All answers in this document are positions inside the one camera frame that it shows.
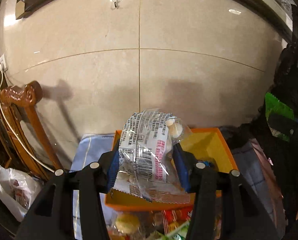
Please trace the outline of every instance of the blue gripper pad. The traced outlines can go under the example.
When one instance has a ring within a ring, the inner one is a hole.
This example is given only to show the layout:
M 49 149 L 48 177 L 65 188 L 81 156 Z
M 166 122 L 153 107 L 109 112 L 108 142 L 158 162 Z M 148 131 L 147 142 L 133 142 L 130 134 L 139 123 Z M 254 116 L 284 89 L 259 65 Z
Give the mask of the blue gripper pad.
M 186 192 L 190 192 L 191 185 L 189 182 L 189 176 L 192 171 L 188 165 L 188 160 L 185 159 L 185 154 L 186 152 L 183 152 L 179 143 L 173 146 L 172 158 L 178 173 L 181 187 Z
M 107 170 L 107 190 L 109 191 L 111 188 L 113 188 L 114 183 L 116 182 L 116 177 L 119 171 L 119 150 L 114 149 L 114 154 L 112 161 L 109 165 L 109 168 Z

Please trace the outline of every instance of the metal screw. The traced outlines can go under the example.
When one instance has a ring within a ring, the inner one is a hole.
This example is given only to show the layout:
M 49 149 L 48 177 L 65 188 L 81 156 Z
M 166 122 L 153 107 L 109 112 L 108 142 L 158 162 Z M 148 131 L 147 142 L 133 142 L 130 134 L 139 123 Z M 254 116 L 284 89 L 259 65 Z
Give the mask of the metal screw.
M 239 177 L 239 176 L 240 176 L 240 172 L 237 171 L 237 170 L 232 170 L 232 171 L 231 171 L 231 174 L 232 174 L 233 176 L 235 176 L 235 177 Z
M 55 171 L 56 176 L 61 176 L 63 173 L 64 173 L 64 171 L 62 169 L 58 169 Z
M 196 167 L 197 167 L 198 169 L 204 169 L 204 168 L 205 168 L 205 164 L 204 164 L 204 163 L 197 163 L 197 164 L 196 164 Z
M 96 169 L 96 168 L 98 168 L 99 166 L 100 166 L 100 164 L 97 163 L 97 162 L 94 162 L 94 163 L 91 163 L 91 164 L 90 164 L 90 168 L 92 168 L 92 169 Z

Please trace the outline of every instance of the transparent plastic wrapper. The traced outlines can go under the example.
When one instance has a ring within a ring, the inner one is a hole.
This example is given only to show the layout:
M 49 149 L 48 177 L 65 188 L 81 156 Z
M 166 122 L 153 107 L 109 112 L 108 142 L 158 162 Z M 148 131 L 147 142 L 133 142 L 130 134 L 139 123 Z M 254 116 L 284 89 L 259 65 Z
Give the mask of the transparent plastic wrapper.
M 110 238 L 140 240 L 153 231 L 149 212 L 119 212 L 112 221 L 112 226 L 107 227 Z
M 171 160 L 172 146 L 190 133 L 172 114 L 157 109 L 134 113 L 121 133 L 114 189 L 148 201 L 189 203 Z
M 0 199 L 21 222 L 41 190 L 39 182 L 27 173 L 0 166 Z

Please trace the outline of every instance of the white cable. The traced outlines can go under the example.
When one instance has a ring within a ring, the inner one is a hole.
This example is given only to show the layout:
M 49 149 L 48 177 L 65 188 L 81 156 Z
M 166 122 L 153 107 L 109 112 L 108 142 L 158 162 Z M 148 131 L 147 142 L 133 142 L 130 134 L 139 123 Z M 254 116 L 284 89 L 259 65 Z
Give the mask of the white cable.
M 1 71 L 1 83 L 0 83 L 0 88 L 3 82 L 3 71 Z M 20 144 L 22 145 L 22 147 L 25 149 L 25 151 L 30 155 L 31 158 L 33 158 L 37 163 L 39 163 L 41 166 L 45 167 L 47 170 L 51 171 L 51 172 L 55 172 L 53 169 L 49 168 L 46 164 L 42 163 L 41 161 L 39 161 L 35 156 L 33 156 L 31 154 L 31 152 L 27 149 L 27 147 L 25 146 L 25 144 L 22 142 L 22 140 L 19 138 L 19 136 L 16 134 L 16 132 L 14 131 L 14 129 L 11 127 L 10 123 L 8 122 L 8 120 L 6 119 L 5 114 L 3 113 L 2 107 L 1 107 L 1 103 L 0 103 L 0 109 L 1 109 L 1 113 L 2 116 L 4 118 L 4 120 L 6 121 L 7 125 L 9 126 L 9 128 L 11 129 L 11 131 L 13 132 L 13 134 L 17 137 L 18 141 L 20 142 Z

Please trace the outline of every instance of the red snack package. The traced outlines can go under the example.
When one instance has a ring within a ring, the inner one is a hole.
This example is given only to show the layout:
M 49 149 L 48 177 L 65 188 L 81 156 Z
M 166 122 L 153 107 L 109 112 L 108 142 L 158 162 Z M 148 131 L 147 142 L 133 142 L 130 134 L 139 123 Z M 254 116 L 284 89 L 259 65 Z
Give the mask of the red snack package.
M 187 220 L 190 220 L 193 206 L 181 209 L 162 210 L 164 234 L 167 235 Z

